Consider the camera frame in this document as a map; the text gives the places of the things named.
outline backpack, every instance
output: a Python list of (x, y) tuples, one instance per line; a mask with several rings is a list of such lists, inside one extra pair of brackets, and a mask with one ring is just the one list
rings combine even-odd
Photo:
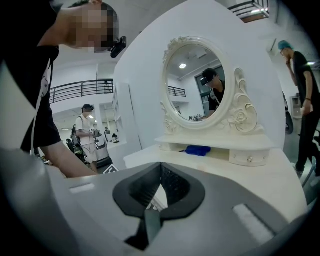
[[(81, 118), (82, 124), (84, 123), (84, 120), (82, 119), (81, 116), (78, 116), (77, 118)], [(74, 126), (72, 128), (70, 137), (73, 140), (73, 143), (74, 143), (75, 146), (77, 144), (81, 145), (81, 139), (77, 136), (77, 133), (76, 133), (76, 124), (74, 124)]]

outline white shorts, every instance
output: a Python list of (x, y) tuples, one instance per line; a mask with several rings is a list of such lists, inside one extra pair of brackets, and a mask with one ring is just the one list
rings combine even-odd
[(83, 151), (86, 155), (85, 160), (88, 163), (97, 162), (98, 161), (98, 155), (97, 155), (97, 148), (96, 144), (90, 143), (87, 145), (82, 145)]

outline white vanity table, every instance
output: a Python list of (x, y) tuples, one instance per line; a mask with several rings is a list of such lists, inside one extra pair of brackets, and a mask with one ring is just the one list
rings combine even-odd
[[(183, 49), (190, 51), (184, 61), (190, 61), (193, 46), (197, 51), (199, 47), (204, 48), (205, 53), (201, 57), (209, 56), (208, 52), (213, 53), (221, 62), (225, 74), (223, 100), (218, 102), (212, 116), (201, 121), (188, 120), (188, 112), (178, 112), (168, 91), (168, 74), (172, 75), (170, 62), (181, 63), (186, 55)], [(181, 53), (178, 57), (180, 62), (175, 59), (177, 53)], [(210, 62), (197, 70), (201, 72), (201, 68), (208, 67)], [(157, 145), (126, 156), (124, 161), (127, 168), (155, 162), (193, 168), (237, 182), (269, 203), (289, 223), (306, 213), (306, 198), (298, 176), (284, 152), (274, 148), (265, 135), (255, 107), (246, 93), (245, 75), (240, 67), (231, 65), (226, 52), (200, 37), (172, 39), (164, 53), (162, 78), (161, 107), (165, 113), (165, 135), (156, 139)], [(180, 152), (188, 145), (210, 147), (211, 151), (206, 156)], [(165, 200), (163, 196), (163, 193), (156, 195), (160, 202)]]

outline person in black clothing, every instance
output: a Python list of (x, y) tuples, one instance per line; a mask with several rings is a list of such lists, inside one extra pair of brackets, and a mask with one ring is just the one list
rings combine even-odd
[(298, 87), (301, 100), (302, 126), (299, 142), (299, 157), (295, 164), (295, 170), (302, 176), (305, 164), (309, 158), (316, 158), (315, 175), (320, 176), (320, 153), (318, 147), (313, 143), (314, 135), (320, 118), (320, 95), (319, 88), (306, 58), (287, 41), (280, 41), (278, 49), (285, 58), (286, 66), (289, 69), (291, 78)]
[(2, 3), (1, 11), (11, 10), (12, 14), (0, 15), (4, 60), (0, 63), (0, 84), (6, 88), (5, 97), (16, 99), (16, 103), (12, 102), (14, 107), (0, 123), (11, 123), (14, 118), (23, 120), (23, 125), (16, 125), (14, 131), (5, 130), (2, 136), (21, 136), (19, 141), (2, 141), (0, 147), (21, 148), (28, 153), (40, 147), (67, 177), (95, 175), (64, 146), (54, 124), (49, 93), (53, 62), (59, 45), (94, 48), (95, 52), (111, 50), (119, 36), (118, 17), (102, 0), (81, 0), (69, 8), (61, 7), (50, 0), (24, 0), (14, 6), (10, 1)]
[(211, 88), (211, 93), (208, 97), (209, 115), (204, 117), (204, 119), (206, 119), (211, 117), (220, 106), (225, 94), (226, 82), (220, 80), (219, 75), (212, 68), (208, 68), (205, 71), (203, 71), (202, 76), (203, 78), (201, 79), (201, 83)]

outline white curved wall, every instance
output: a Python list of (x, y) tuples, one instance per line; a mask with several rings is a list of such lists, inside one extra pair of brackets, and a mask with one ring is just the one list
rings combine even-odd
[(130, 84), (132, 105), (142, 148), (164, 134), (160, 107), (164, 51), (172, 38), (207, 38), (227, 52), (233, 68), (240, 67), (259, 123), (279, 147), (285, 141), (285, 108), (280, 81), (255, 34), (228, 9), (213, 0), (188, 0), (149, 25), (130, 45), (115, 67), (115, 83)]

